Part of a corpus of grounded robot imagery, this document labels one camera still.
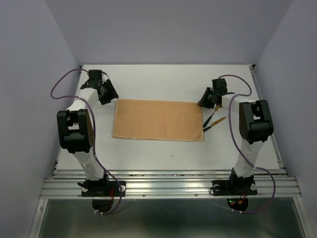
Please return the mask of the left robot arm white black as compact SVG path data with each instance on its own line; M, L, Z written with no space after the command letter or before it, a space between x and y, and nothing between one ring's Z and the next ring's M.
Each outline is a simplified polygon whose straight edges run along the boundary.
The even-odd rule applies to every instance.
M82 68L77 70L84 71L88 75L88 80L80 86L78 96L56 97L51 91L51 98L55 100L74 99L69 108L57 112L59 143L61 148L77 159L85 172L86 180L79 185L87 190L93 188L98 195L106 195L110 191L110 183L106 169L96 156L96 119L92 106L109 104L119 96L104 71Z

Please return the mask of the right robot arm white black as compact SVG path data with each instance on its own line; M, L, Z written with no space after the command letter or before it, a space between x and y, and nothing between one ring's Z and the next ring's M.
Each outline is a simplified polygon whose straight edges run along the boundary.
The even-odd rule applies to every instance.
M248 93L229 92L225 75L212 80L212 87L208 87L198 106L214 109L228 109L229 131L232 141L239 153L228 181L228 188L233 193L240 193L246 184L252 184L254 169L260 149L273 134L274 126L271 118L269 104L266 100L251 100L252 88L242 77L229 74L241 80L249 89ZM241 145L238 146L232 128L232 113L239 116L239 133Z

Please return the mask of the peach cloth napkin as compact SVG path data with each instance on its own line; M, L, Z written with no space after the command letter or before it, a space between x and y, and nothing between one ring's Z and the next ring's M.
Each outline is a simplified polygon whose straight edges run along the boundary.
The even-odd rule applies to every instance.
M191 102L119 99L115 107L112 137L204 141L202 108Z

